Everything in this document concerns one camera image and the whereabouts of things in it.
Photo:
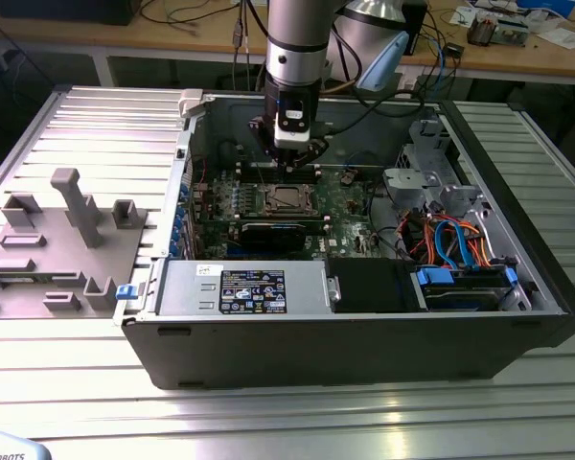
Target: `power supply label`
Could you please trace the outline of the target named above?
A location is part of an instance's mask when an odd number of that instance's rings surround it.
[[[283,270],[224,270],[220,288],[223,314],[288,312]]]

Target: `blue object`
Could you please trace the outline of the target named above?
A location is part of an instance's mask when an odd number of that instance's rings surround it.
[[[115,294],[117,300],[136,300],[138,299],[138,286],[120,285],[117,287]]]
[[[441,49],[441,45],[437,40],[435,40],[431,36],[428,37],[428,40],[434,43],[435,46],[437,47],[437,53],[439,54],[438,55],[439,60],[441,61],[441,64],[439,66],[439,75],[437,76],[437,81],[434,83],[434,90],[432,91],[432,99],[434,99],[434,97],[437,94],[437,90],[439,89],[439,83],[443,79],[443,70],[445,69],[445,56],[443,56],[443,49]]]
[[[408,41],[407,32],[401,31],[397,34],[364,71],[356,83],[356,88],[381,91],[394,76]]]
[[[462,260],[464,261],[464,264],[466,266],[478,266],[475,263],[475,260],[472,257],[471,253],[469,252],[469,249],[467,249],[467,240],[466,238],[464,238],[464,232],[462,231],[462,227],[458,223],[452,220],[441,221],[437,225],[437,228],[434,231],[434,247],[436,248],[439,256],[441,256],[441,259],[450,264],[451,268],[453,268],[454,270],[458,269],[457,263],[454,262],[452,259],[450,259],[448,256],[446,256],[445,251],[443,250],[443,245],[441,245],[441,235],[443,233],[443,229],[448,225],[453,225],[456,228],[456,236],[458,237],[458,245],[460,246],[460,254],[462,254]]]
[[[425,285],[453,285],[453,276],[448,268],[426,266],[417,272],[420,286]]]
[[[509,280],[509,283],[511,283],[511,286],[515,286],[518,283],[518,274],[512,268],[505,268],[505,275],[507,275],[507,279]]]
[[[0,459],[51,460],[51,453],[42,444],[0,431]]]
[[[177,257],[179,255],[179,248],[176,247],[176,244],[171,243],[171,245],[169,246],[169,252],[173,257]]]
[[[548,8],[568,17],[575,8],[575,0],[517,0],[517,5],[528,9]]]

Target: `blue cable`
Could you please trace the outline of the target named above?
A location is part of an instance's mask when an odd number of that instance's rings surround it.
[[[437,91],[439,90],[439,83],[441,83],[441,80],[443,79],[443,71],[445,70],[445,57],[443,56],[443,50],[441,49],[441,45],[439,44],[439,42],[434,38],[432,38],[431,36],[428,37],[428,40],[430,40],[432,43],[436,45],[437,51],[439,53],[439,59],[441,60],[441,67],[439,68],[439,76],[437,78],[437,81],[434,83],[434,90],[432,91],[432,99],[434,99],[434,97],[437,95]]]
[[[436,230],[434,231],[434,247],[437,250],[441,259],[451,265],[451,268],[454,270],[458,269],[458,265],[448,256],[446,256],[445,251],[443,250],[443,246],[441,245],[441,234],[443,233],[443,228],[447,225],[453,225],[456,228],[456,236],[458,238],[458,245],[460,246],[460,254],[462,254],[462,260],[464,261],[466,266],[477,266],[475,263],[474,258],[472,257],[469,249],[467,249],[467,240],[464,238],[464,232],[462,231],[462,227],[458,225],[456,222],[451,220],[443,220],[438,225]]]

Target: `robotic arm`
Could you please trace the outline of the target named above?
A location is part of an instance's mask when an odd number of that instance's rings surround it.
[[[272,0],[264,115],[249,127],[281,169],[299,168],[328,148],[322,137],[315,137],[314,121],[334,12],[344,3]]]

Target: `blue clip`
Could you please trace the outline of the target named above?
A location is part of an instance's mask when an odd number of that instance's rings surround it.
[[[176,247],[176,244],[171,244],[169,246],[169,252],[173,257],[177,257],[179,255],[179,248]]]
[[[136,300],[138,299],[138,286],[119,285],[115,294],[117,300]]]
[[[425,285],[453,285],[453,276],[448,268],[426,266],[417,272],[420,286]]]
[[[505,268],[505,275],[507,275],[507,279],[509,280],[509,283],[512,287],[518,283],[518,274],[512,268]]]

